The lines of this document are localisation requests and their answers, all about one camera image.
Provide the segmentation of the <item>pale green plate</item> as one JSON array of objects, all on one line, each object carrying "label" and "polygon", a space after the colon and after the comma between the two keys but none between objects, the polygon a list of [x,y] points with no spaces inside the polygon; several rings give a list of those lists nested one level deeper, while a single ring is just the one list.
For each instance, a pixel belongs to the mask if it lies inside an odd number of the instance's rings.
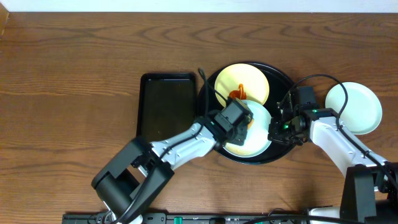
[{"label": "pale green plate", "polygon": [[255,101],[243,100],[243,102],[252,111],[254,121],[248,129],[242,146],[226,143],[224,149],[234,156],[249,158],[258,156],[271,145],[270,140],[268,140],[271,114],[265,107]]}]

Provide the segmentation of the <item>yellow plate with sauce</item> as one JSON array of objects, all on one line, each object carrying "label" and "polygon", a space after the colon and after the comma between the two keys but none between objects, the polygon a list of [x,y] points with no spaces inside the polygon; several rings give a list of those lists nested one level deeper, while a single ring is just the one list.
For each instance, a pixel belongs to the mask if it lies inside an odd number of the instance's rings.
[{"label": "yellow plate with sauce", "polygon": [[218,74],[214,89],[220,104],[225,107],[227,99],[238,98],[251,100],[264,105],[270,93],[268,79],[255,66],[246,63],[236,63],[222,69]]}]

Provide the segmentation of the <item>light blue plate front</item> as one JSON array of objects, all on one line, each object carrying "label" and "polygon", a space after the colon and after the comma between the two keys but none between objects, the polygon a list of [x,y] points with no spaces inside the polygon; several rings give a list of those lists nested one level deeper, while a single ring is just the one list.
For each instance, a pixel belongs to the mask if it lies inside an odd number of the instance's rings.
[{"label": "light blue plate front", "polygon": [[374,131],[382,120],[382,106],[378,97],[366,86],[344,82],[348,102],[341,114],[345,126],[355,135]]}]

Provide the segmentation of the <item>green and yellow sponge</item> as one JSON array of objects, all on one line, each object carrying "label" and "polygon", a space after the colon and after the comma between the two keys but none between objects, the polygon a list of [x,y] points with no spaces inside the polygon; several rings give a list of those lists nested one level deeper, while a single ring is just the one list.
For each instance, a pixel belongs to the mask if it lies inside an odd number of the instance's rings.
[{"label": "green and yellow sponge", "polygon": [[253,123],[254,123],[254,118],[251,118],[250,122],[247,125],[247,129],[250,129]]}]

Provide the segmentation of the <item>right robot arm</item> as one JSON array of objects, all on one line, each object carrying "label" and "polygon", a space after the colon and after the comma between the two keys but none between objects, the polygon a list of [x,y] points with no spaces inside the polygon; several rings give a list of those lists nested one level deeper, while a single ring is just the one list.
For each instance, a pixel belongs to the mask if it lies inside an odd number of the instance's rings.
[{"label": "right robot arm", "polygon": [[288,146],[320,147],[345,178],[341,205],[318,207],[299,217],[307,223],[397,223],[397,163],[366,147],[340,114],[321,109],[312,93],[289,91],[277,103],[269,140]]}]

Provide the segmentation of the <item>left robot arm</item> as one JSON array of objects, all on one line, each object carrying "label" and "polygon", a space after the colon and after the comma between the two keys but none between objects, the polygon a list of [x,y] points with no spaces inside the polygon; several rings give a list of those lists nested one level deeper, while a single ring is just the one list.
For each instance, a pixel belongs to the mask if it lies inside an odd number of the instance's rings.
[{"label": "left robot arm", "polygon": [[132,223],[149,207],[175,169],[203,157],[215,146],[243,144],[252,113],[219,112],[197,119],[186,131],[162,141],[130,140],[93,178],[91,186],[114,216]]}]

